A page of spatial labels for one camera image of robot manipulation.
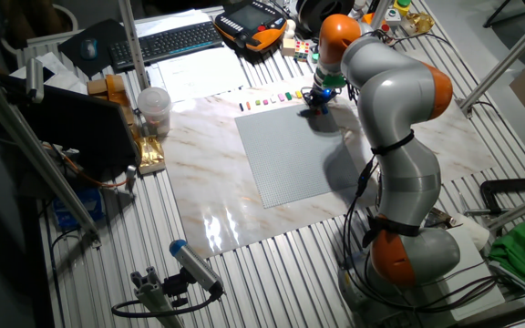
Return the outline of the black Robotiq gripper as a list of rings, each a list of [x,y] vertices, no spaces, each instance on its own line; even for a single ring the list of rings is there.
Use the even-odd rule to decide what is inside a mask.
[[[328,103],[331,99],[336,96],[336,90],[332,88],[320,88],[313,87],[309,92],[309,102],[306,103],[306,106],[312,113],[327,112]]]

